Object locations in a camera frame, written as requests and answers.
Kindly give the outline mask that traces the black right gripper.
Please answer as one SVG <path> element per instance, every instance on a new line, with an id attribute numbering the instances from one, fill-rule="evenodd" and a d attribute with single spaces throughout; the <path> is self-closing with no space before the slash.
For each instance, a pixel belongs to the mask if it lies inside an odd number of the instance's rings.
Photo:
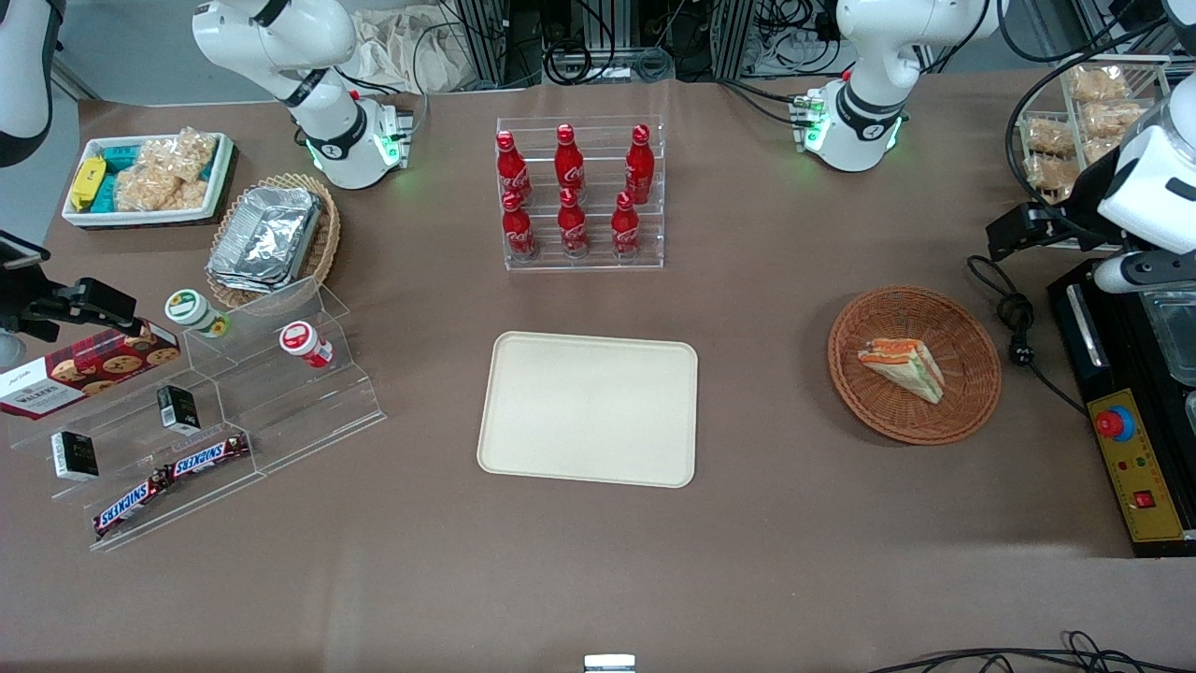
<path id="1" fill-rule="evenodd" d="M 60 285 L 44 273 L 1 273 L 1 328 L 51 342 L 59 322 L 85 322 L 121 332 L 141 332 L 136 299 L 97 279 Z"/>

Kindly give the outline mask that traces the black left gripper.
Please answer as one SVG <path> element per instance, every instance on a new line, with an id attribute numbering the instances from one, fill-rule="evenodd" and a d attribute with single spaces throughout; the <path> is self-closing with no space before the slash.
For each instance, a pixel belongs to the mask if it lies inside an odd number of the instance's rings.
<path id="1" fill-rule="evenodd" d="M 1042 204 L 1031 203 L 1017 204 L 1005 212 L 1003 216 L 996 218 L 988 225 L 991 263 L 1000 263 L 1020 251 L 1052 244 L 1072 246 L 1075 243 L 1082 251 L 1098 247 L 1119 251 L 1124 247 L 1122 227 L 1098 212 L 1098 206 L 1109 192 L 1118 171 L 1118 159 L 1119 148 L 1110 149 L 1094 165 L 1081 171 L 1070 195 L 1056 204 L 1061 213 L 1056 221 Z"/>

